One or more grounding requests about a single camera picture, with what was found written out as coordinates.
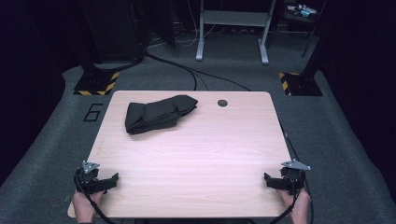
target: folded black fabric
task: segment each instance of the folded black fabric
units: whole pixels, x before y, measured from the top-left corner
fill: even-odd
[[[129,103],[126,132],[138,134],[176,126],[177,120],[195,109],[197,103],[188,95],[177,95],[149,104]]]

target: yellow and black hazard tape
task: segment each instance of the yellow and black hazard tape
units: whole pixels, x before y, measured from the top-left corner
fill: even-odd
[[[298,73],[279,73],[280,81],[282,82],[283,91],[286,93],[286,95],[291,95],[289,84],[286,81],[286,75],[299,76],[300,74],[298,74]]]
[[[75,91],[74,94],[75,95],[109,95],[111,93],[111,90],[113,90],[119,75],[120,73],[116,73],[113,75],[105,91]]]

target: gray carpet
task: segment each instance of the gray carpet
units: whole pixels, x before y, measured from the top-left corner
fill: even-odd
[[[258,38],[232,35],[206,40],[202,62],[195,61],[196,42],[188,48],[160,45],[148,48],[148,52],[272,95],[279,119],[301,161],[313,168],[307,172],[307,179],[314,198],[315,223],[395,223],[396,205],[389,190],[348,126],[323,74],[318,71],[315,76],[323,97],[290,97],[283,92],[278,73],[303,71],[315,43],[307,56],[301,58],[305,40],[299,35],[277,34],[268,49],[270,63],[262,65]],[[75,223],[66,214],[75,189],[72,177],[81,161],[88,158],[111,94],[118,90],[192,91],[194,87],[188,72],[150,58],[120,72],[114,90],[107,96],[74,95],[73,88],[81,75],[79,67],[64,73],[66,88],[62,101],[0,188],[0,223]],[[233,83],[200,76],[210,91],[244,91]],[[197,90],[206,91],[199,79]],[[99,118],[96,122],[84,122],[92,104],[103,104],[95,108],[101,111]],[[271,220],[254,219],[257,223]],[[113,221],[134,222],[133,219]],[[205,221],[153,220],[153,223],[175,222]],[[281,223],[290,221],[285,218]]]

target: table top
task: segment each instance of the table top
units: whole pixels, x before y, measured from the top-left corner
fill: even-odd
[[[130,102],[186,94],[197,108],[177,126],[130,135]],[[218,100],[227,101],[219,106]],[[280,177],[290,155],[264,91],[116,91],[89,162],[99,179],[120,174],[104,195],[108,217],[277,217],[285,207],[263,174]],[[74,217],[70,205],[68,215]]]

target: hand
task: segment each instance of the hand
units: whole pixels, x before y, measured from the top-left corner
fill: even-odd
[[[91,199],[96,202],[99,206],[102,199],[104,191],[95,192],[91,194]],[[73,206],[75,208],[77,223],[81,222],[93,222],[95,217],[95,209],[92,207],[90,201],[81,192],[75,192],[72,200]]]
[[[285,190],[277,189],[276,192],[280,195],[283,203],[286,207],[289,207],[293,203],[293,195]],[[308,221],[308,205],[311,201],[311,197],[305,191],[305,189],[300,190],[300,195],[297,198],[294,208],[290,212],[291,221],[293,224],[306,224]]]

